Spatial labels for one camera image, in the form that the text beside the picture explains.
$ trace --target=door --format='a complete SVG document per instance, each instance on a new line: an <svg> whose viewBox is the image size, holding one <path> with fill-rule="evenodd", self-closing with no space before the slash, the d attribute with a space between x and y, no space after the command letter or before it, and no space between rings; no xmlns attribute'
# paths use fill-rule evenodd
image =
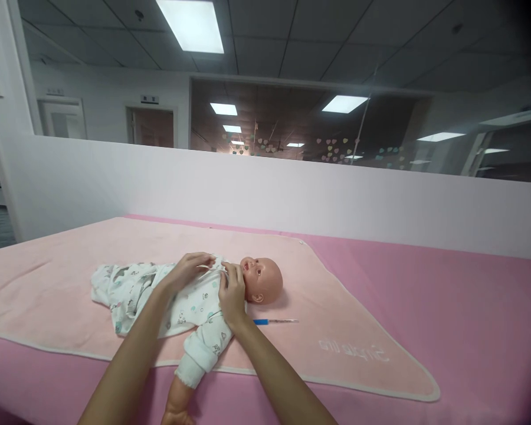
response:
<svg viewBox="0 0 531 425"><path fill-rule="evenodd" d="M45 136L87 138L80 100L39 100L39 107Z"/></svg>

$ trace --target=ceiling light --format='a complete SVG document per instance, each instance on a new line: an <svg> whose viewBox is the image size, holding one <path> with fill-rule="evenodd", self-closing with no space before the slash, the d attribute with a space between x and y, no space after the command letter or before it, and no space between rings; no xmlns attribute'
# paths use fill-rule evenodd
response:
<svg viewBox="0 0 531 425"><path fill-rule="evenodd" d="M435 135L430 135L421 139L425 142L440 142L441 140L452 139L453 137L464 136L465 133L437 133Z"/></svg>
<svg viewBox="0 0 531 425"><path fill-rule="evenodd" d="M159 8L181 49L224 53L217 15L210 1L157 0Z"/></svg>
<svg viewBox="0 0 531 425"><path fill-rule="evenodd" d="M236 112L236 105L228 105L225 103L211 103L214 112L218 115L238 115Z"/></svg>
<svg viewBox="0 0 531 425"><path fill-rule="evenodd" d="M242 129L240 128L240 126L223 125L222 127L224 127L224 130L229 133L241 133L242 132Z"/></svg>
<svg viewBox="0 0 531 425"><path fill-rule="evenodd" d="M531 121L531 110L525 112L518 112L516 114L506 115L500 118L494 118L488 121L482 121L480 124L506 126L512 124L519 124L525 121Z"/></svg>
<svg viewBox="0 0 531 425"><path fill-rule="evenodd" d="M509 149L486 149L484 153L509 152Z"/></svg>
<svg viewBox="0 0 531 425"><path fill-rule="evenodd" d="M324 107L323 111L349 113L367 100L367 97L338 95L335 96L335 98L331 100L327 106Z"/></svg>

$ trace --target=door frame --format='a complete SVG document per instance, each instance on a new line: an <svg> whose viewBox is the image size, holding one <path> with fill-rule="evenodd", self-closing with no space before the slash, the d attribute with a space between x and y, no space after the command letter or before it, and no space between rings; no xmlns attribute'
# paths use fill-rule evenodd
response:
<svg viewBox="0 0 531 425"><path fill-rule="evenodd" d="M80 97L65 97L65 96L38 97L37 105L38 105L38 109L40 112L40 119L41 119L41 126L43 128L43 134L45 134L45 129L47 128L47 117L45 117L45 111L43 111L41 102L58 103L58 104L65 104L65 105L69 104L73 106L78 106L78 108L80 109L81 117L83 118L84 139L82 140L89 139L89 134L87 132L87 121L84 115L83 99L81 99Z"/></svg>
<svg viewBox="0 0 531 425"><path fill-rule="evenodd" d="M155 109L162 110L173 113L173 148L177 146L178 136L177 136L177 111L179 108L177 106L165 105L165 104L149 104L141 102L126 102L124 103L124 116L126 119L126 134L128 136L128 144L134 145L134 134L132 131L132 109Z"/></svg>

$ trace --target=pink blanket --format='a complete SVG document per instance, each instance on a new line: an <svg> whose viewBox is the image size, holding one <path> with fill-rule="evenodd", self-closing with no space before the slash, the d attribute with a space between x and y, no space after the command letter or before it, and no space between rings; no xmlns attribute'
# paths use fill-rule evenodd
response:
<svg viewBox="0 0 531 425"><path fill-rule="evenodd" d="M122 340L114 334L109 311L90 300L90 275L98 264L167 263L201 250L232 261L271 257L279 264L284 295L273 305L251 306L249 313L300 321L263 331L303 379L412 400L439 397L429 372L311 248L282 236L114 218L11 247L7 256L0 251L0 337L46 351L109 359ZM362 269L356 278L367 281ZM186 335L165 341L158 366L178 363ZM217 370L254 373L236 341Z"/></svg>

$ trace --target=white printed onesie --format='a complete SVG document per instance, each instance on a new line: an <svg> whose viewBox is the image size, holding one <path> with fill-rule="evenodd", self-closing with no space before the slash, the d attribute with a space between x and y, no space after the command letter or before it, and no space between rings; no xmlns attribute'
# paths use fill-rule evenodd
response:
<svg viewBox="0 0 531 425"><path fill-rule="evenodd" d="M227 347L232 332L222 317L218 300L220 271L224 259L195 282L185 286L171 300L164 314L158 338L181 334L198 326L185 340L185 355L175 371L181 381L196 388ZM110 308L114 330L127 335L158 283L175 267L173 264L102 265L92 275L91 298Z"/></svg>

